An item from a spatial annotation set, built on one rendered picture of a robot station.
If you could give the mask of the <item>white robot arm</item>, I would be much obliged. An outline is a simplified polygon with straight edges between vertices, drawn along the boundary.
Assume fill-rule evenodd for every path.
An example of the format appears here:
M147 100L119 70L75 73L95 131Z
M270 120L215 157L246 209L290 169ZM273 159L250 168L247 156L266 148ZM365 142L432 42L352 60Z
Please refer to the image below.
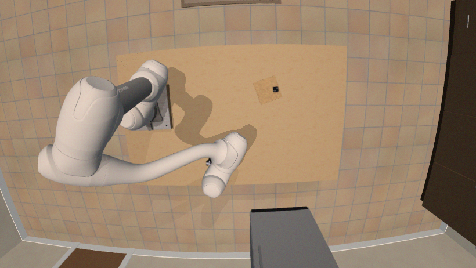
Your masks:
M64 100L54 144L39 153L38 172L72 186L112 186L147 182L201 158L212 158L201 185L205 195L219 197L247 150L247 140L238 132L145 164L103 154L119 125L128 130L146 125L150 131L152 122L163 120L157 101L168 81L168 69L157 62L144 62L119 86L101 77L80 79Z

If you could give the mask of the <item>brown mat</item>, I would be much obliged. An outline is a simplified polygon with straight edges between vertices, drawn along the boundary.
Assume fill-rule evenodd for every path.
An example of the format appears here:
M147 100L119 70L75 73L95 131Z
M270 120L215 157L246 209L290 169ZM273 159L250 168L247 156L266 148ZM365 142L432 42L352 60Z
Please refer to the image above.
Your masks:
M275 75L255 82L253 84L258 95L260 104L264 104L282 97L280 89L278 92L273 92L273 87L278 86Z

